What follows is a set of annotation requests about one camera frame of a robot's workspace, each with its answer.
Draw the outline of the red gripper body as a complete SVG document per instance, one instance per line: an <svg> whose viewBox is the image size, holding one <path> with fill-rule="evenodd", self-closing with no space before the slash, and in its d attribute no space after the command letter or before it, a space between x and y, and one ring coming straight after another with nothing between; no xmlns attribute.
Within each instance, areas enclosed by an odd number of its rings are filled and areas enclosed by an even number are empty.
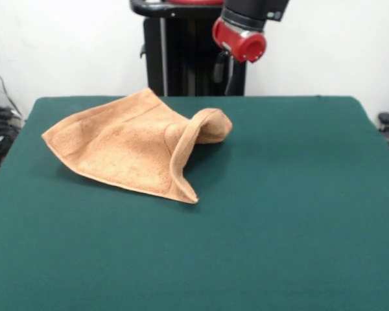
<svg viewBox="0 0 389 311"><path fill-rule="evenodd" d="M220 48L228 51L240 63L254 63L266 51L263 32L239 28L222 18L215 21L212 36Z"/></svg>

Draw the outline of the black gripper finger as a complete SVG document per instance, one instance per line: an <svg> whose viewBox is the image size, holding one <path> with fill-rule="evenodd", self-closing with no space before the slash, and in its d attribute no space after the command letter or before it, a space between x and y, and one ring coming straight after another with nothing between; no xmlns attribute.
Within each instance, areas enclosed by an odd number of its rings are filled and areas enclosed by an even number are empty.
<svg viewBox="0 0 389 311"><path fill-rule="evenodd" d="M235 60L234 58L229 58L228 60L228 83L226 85L225 94L232 95L235 83Z"/></svg>
<svg viewBox="0 0 389 311"><path fill-rule="evenodd" d="M223 80L225 63L228 58L227 51L221 51L215 61L215 66L213 70L213 81L214 83L221 83Z"/></svg>

